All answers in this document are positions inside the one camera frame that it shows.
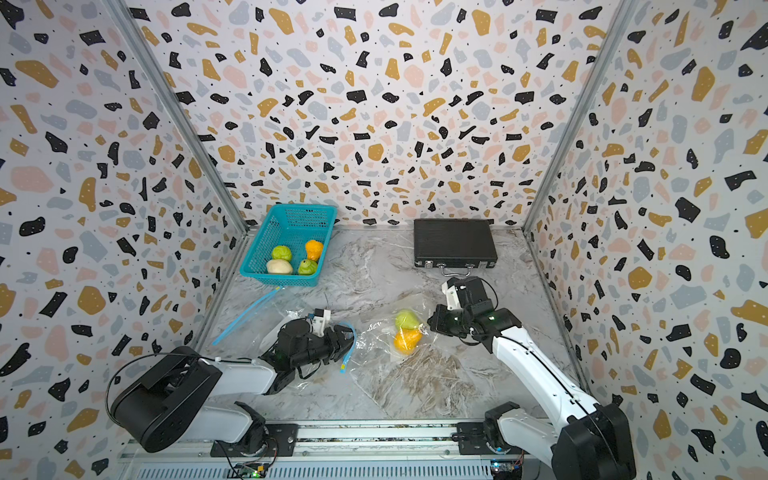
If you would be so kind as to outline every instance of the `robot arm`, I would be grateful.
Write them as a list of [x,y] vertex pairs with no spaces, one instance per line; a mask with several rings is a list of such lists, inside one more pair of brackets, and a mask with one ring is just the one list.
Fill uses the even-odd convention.
[[[538,400],[551,423],[507,402],[485,414],[489,445],[503,452],[516,445],[550,465],[558,480],[629,480],[636,475],[626,415],[601,406],[538,348],[509,310],[496,310],[482,280],[451,278],[442,286],[432,331],[482,344],[507,365]],[[467,343],[470,336],[475,343]]]
[[[346,326],[326,326],[329,318],[327,310],[316,310],[288,321],[258,359],[209,359],[187,346],[177,347],[115,399],[110,417],[147,452],[159,452],[180,439],[213,439],[253,454],[266,442],[264,418],[242,402],[221,408],[206,401],[231,393],[272,395],[297,372],[306,379],[320,362],[338,362],[352,347],[354,333]],[[317,367],[305,375],[302,367],[310,364]]]

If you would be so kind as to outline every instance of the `patterned wall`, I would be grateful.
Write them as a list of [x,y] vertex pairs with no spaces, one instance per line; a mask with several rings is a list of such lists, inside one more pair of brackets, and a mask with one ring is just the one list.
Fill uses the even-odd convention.
[[766,22],[640,2],[532,233],[638,478],[768,478]]
[[132,0],[242,215],[521,223],[617,0]]
[[107,380],[192,339],[237,231],[101,4],[0,12],[0,477],[104,478]]

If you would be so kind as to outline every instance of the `plastic bag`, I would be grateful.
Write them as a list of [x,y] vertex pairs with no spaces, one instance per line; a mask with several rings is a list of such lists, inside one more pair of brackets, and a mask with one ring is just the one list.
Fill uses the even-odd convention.
[[[394,419],[482,418],[503,399],[526,400],[530,395],[519,391],[511,370],[483,347],[429,331],[426,320],[436,300],[407,296],[353,321],[358,335],[348,370],[355,384]],[[412,355],[392,347],[394,318],[402,309],[424,322],[425,335]],[[535,405],[532,397],[530,403]]]
[[256,299],[222,332],[211,332],[213,340],[206,348],[208,356],[223,359],[255,359],[276,341],[280,327],[291,320],[302,318],[312,309],[298,296],[284,287],[277,287]]

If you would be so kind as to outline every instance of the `green fruit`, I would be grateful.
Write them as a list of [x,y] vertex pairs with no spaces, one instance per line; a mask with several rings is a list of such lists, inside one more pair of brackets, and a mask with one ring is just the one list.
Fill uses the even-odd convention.
[[395,317],[395,326],[399,329],[417,329],[421,324],[419,316],[412,310],[400,310]]
[[285,245],[278,245],[272,249],[272,260],[285,260],[290,262],[293,259],[293,254],[290,252],[290,248]]
[[317,262],[315,260],[301,260],[299,264],[299,275],[313,275],[317,271]]

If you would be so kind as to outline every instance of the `teal plastic basket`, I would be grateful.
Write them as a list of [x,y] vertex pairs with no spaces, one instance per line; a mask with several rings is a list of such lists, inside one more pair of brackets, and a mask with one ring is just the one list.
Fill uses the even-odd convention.
[[[279,204],[270,209],[259,233],[248,249],[240,274],[250,276],[266,285],[316,286],[326,259],[331,240],[336,208],[330,205]],[[299,263],[306,258],[304,245],[310,240],[323,244],[323,253],[313,275],[296,275]],[[293,275],[273,275],[266,272],[266,263],[272,260],[272,249],[278,245],[290,248]]]

